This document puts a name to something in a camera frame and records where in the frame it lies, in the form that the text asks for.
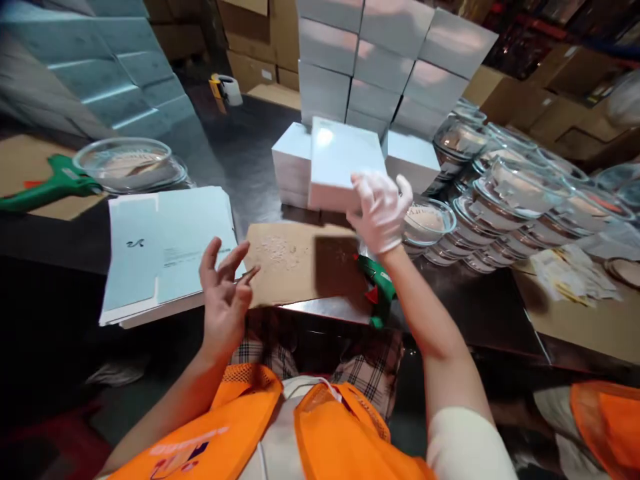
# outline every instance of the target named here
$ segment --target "glass bowl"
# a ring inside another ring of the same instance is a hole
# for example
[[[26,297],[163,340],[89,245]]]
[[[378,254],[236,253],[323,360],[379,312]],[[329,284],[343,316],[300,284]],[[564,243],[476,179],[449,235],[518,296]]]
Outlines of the glass bowl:
[[[73,157],[104,190],[115,194],[144,193],[187,178],[187,168],[164,143],[120,137],[94,142]]]

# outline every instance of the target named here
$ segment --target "table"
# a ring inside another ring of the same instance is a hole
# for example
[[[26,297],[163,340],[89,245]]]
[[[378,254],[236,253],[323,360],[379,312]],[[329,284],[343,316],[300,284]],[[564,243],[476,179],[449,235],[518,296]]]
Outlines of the table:
[[[220,185],[226,190],[239,241],[251,223],[323,220],[320,213],[282,206],[278,198],[271,146],[291,122],[300,120],[300,112],[244,96],[244,104],[224,116],[207,86],[192,87],[187,92],[199,120],[188,119],[176,125],[160,140],[184,160],[198,186]],[[47,133],[70,147],[80,148],[86,143]],[[106,275],[110,256],[107,202],[71,222],[1,214],[0,255]],[[515,353],[535,365],[596,372],[610,368],[610,358],[597,354],[597,361],[591,356],[586,364],[582,361],[584,349],[538,335],[527,318],[510,270],[481,276],[463,265],[443,269],[424,259],[419,259],[416,266],[448,308],[470,347]],[[369,312],[340,298],[286,308],[360,323],[369,318]],[[391,326],[406,329],[399,305],[392,306],[392,313]]]

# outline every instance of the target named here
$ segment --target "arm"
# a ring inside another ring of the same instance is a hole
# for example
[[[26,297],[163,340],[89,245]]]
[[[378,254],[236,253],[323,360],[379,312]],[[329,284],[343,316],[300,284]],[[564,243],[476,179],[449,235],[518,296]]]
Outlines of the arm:
[[[391,276],[425,370],[427,420],[444,407],[466,407],[493,423],[480,375],[446,308],[440,303],[401,244],[403,219],[411,206],[411,185],[398,175],[398,187],[379,173],[354,174],[362,214],[347,220]]]
[[[251,302],[254,269],[237,284],[235,271],[249,250],[238,245],[218,269],[221,241],[215,237],[202,257],[200,282],[205,296],[202,346],[180,378],[111,452],[98,477],[112,473],[174,430],[206,413],[220,386],[229,358],[244,336],[244,318]]]
[[[444,407],[466,407],[493,424],[482,380],[460,330],[398,245],[380,255],[422,353],[427,422]]]

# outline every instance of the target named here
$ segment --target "hand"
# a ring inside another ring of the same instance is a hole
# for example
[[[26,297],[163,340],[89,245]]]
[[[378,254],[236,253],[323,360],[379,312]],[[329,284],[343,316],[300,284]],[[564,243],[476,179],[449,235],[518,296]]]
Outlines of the hand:
[[[230,357],[245,334],[245,314],[253,292],[249,282],[260,270],[259,266],[247,272],[237,283],[235,271],[249,251],[244,241],[215,268],[222,241],[211,240],[200,262],[200,285],[205,296],[205,334],[202,349],[208,355]]]
[[[347,212],[347,220],[367,244],[379,255],[402,241],[403,219],[413,202],[411,185],[398,175],[398,187],[386,175],[378,172],[354,173],[351,182],[360,196],[362,216]]]

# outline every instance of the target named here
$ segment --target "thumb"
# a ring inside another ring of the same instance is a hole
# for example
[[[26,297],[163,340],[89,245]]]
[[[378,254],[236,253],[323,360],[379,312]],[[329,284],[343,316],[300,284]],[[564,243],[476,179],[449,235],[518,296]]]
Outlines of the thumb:
[[[253,298],[253,292],[248,285],[238,285],[235,288],[235,294],[233,300],[231,300],[231,306],[229,312],[234,321],[242,321],[247,314],[249,304]]]

